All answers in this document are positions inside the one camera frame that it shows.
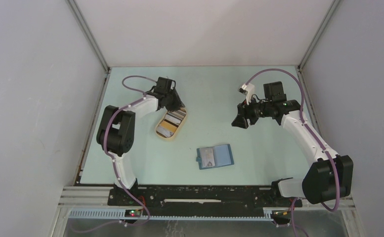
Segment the blue leather card holder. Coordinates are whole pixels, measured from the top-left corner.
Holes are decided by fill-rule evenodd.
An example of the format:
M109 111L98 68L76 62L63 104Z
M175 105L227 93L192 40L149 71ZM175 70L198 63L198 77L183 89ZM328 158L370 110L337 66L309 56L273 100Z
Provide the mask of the blue leather card holder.
M234 159L233 159L233 154L232 154L230 144L222 144L222 145L217 145L210 148L213 148L213 151L214 151L215 167L213 168L234 165ZM200 170L212 169L212 168L201 167L199 149L200 148L197 149L197 157L196 157L196 162L198 163L199 169Z

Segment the silver VIP credit card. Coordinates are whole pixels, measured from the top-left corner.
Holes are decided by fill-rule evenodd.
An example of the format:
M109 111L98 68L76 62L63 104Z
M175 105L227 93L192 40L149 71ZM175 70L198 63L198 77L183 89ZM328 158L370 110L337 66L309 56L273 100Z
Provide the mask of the silver VIP credit card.
M200 148L199 149L201 167L202 168L213 168L215 167L215 158L213 148Z

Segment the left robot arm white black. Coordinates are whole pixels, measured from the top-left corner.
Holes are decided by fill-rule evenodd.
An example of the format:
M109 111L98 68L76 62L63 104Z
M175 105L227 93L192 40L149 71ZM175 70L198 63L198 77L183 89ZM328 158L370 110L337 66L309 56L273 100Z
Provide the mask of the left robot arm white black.
M125 106L107 106L96 136L97 143L111 158L116 176L115 185L122 188L119 199L129 206L138 201L138 191L132 188L137 178L130 162L136 121L165 109L166 113L156 125L155 132L164 140L172 140L187 118L185 105L176 90L176 81L159 77L150 90L141 90L140 93L141 98Z

